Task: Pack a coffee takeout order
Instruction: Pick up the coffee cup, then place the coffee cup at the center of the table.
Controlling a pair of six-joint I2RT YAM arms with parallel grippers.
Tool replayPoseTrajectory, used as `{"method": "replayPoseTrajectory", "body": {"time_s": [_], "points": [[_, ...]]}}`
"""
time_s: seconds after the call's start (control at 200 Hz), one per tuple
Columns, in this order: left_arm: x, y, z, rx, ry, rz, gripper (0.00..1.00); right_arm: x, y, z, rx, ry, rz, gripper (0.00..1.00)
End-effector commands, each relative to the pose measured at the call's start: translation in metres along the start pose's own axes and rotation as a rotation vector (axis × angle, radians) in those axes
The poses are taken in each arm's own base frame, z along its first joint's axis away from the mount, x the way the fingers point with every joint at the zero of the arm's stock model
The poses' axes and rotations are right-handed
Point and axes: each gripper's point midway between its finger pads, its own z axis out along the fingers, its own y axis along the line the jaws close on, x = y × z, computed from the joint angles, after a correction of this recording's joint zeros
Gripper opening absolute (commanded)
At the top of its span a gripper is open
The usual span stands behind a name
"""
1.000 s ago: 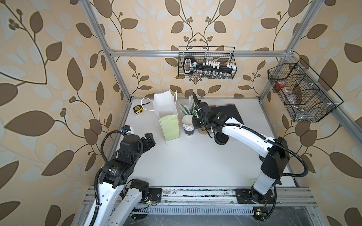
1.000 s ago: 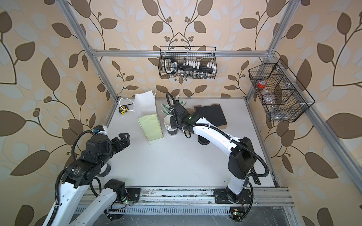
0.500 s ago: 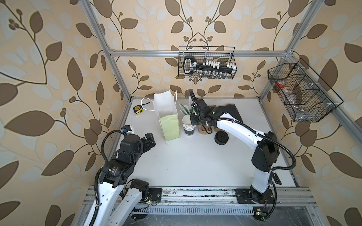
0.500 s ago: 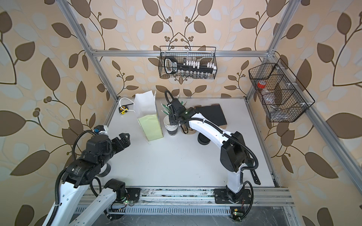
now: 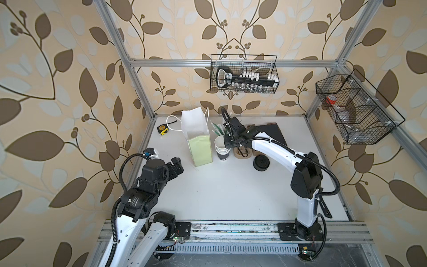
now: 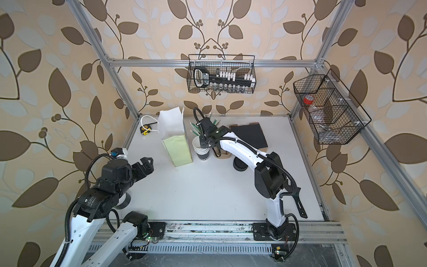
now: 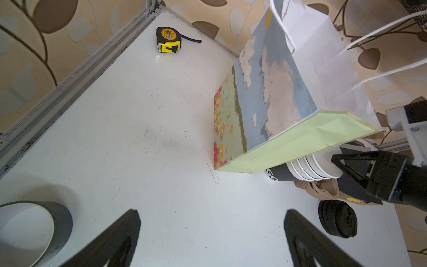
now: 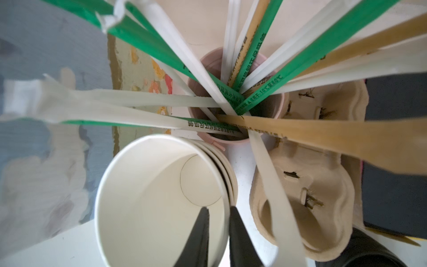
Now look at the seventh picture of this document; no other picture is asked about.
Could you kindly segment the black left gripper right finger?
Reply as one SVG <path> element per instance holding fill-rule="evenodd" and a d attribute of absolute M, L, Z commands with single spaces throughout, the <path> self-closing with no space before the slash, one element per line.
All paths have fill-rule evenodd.
<path fill-rule="evenodd" d="M 361 266 L 295 209 L 287 211 L 284 230 L 295 267 Z"/>

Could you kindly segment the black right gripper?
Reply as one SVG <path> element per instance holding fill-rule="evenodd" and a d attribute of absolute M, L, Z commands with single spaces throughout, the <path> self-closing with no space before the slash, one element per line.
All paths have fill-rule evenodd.
<path fill-rule="evenodd" d="M 389 143 L 379 151 L 334 154 L 331 162 L 349 175 L 336 180 L 339 199 L 358 205 L 382 205 L 384 200 L 426 211 L 427 101 L 390 109 L 386 118 L 390 130 L 402 131 L 406 141 Z M 350 162 L 365 162 L 366 172 L 358 172 Z M 351 177 L 371 177 L 374 188 L 368 191 L 375 197 Z"/>

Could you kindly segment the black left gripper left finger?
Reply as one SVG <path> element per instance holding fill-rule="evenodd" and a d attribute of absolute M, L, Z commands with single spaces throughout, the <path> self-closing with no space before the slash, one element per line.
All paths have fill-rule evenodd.
<path fill-rule="evenodd" d="M 64 267 L 129 267 L 136 250 L 141 220 L 130 209 L 71 259 Z"/>

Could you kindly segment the brown cardboard cup carrier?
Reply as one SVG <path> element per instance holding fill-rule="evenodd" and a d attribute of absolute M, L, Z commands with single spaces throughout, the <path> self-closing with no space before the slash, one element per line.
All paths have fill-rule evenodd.
<path fill-rule="evenodd" d="M 322 181 L 296 181 L 295 186 L 305 190 L 310 196 L 324 200 L 343 199 L 346 195 L 339 190 L 338 181 L 336 179 Z"/>

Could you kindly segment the stack of black cup lids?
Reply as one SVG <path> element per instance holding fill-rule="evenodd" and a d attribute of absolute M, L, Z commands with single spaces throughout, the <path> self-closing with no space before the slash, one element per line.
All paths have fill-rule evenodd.
<path fill-rule="evenodd" d="M 321 225 L 328 234 L 344 239 L 357 235 L 357 215 L 346 202 L 340 200 L 320 201 L 318 215 Z"/>

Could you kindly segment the painted paper gift bag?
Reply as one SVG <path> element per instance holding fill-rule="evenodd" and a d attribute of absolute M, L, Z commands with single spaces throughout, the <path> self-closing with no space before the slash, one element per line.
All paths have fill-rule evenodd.
<path fill-rule="evenodd" d="M 254 173 L 360 138 L 427 96 L 427 34 L 399 1 L 276 1 L 214 97 L 214 168 Z M 279 22 L 275 13 L 282 13 Z"/>

